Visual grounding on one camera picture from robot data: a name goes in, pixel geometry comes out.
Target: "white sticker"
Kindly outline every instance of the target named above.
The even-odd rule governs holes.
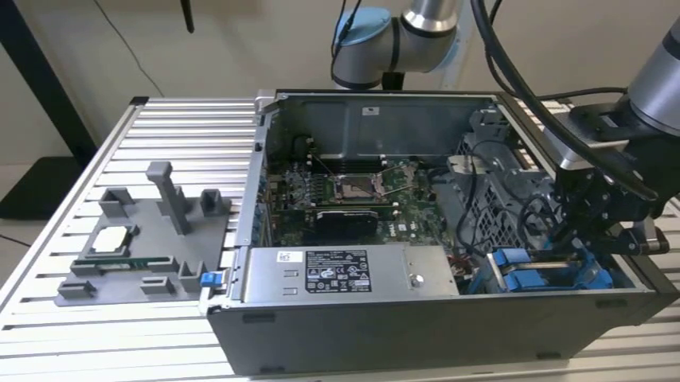
[[[379,115],[381,108],[379,107],[363,107],[361,109],[361,115]]]
[[[302,251],[279,251],[276,256],[278,263],[302,263]]]

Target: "green circuit board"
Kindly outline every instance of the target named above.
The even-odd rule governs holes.
[[[323,245],[310,239],[316,213],[371,211],[379,216],[377,231],[354,244],[409,242],[442,245],[447,253],[453,252],[449,222],[439,211],[427,171],[417,163],[387,161],[378,173],[310,173],[296,167],[274,183],[274,245]]]

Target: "mounting screw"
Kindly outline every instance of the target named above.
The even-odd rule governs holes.
[[[425,283],[425,279],[421,275],[410,275],[409,278],[411,279],[411,287],[418,288]]]

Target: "motherboard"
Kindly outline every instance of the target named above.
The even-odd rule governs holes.
[[[407,242],[453,253],[431,168],[415,158],[310,159],[267,179],[274,246]]]

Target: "white wall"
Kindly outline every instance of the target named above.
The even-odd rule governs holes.
[[[625,87],[678,15],[678,0],[505,0],[495,33],[537,94]],[[477,33],[454,87],[498,89]]]
[[[165,96],[254,96],[259,88],[330,88],[335,0],[100,0]],[[366,0],[397,12],[410,0]],[[133,96],[155,96],[92,0],[17,0],[85,123],[101,139]],[[438,88],[441,73],[407,77]]]
[[[0,165],[69,155],[55,125],[0,45]]]
[[[251,96],[259,88],[331,86],[330,38],[340,0],[194,0],[194,34],[185,32],[177,0],[100,2],[165,96]],[[394,14],[409,3],[365,1]],[[128,100],[156,91],[92,0],[17,4],[101,140]],[[538,93],[626,86],[678,14],[678,0],[506,0],[497,31]],[[406,88],[437,89],[441,77],[409,74]],[[495,89],[475,35],[454,88]],[[18,110],[14,119],[37,109]]]

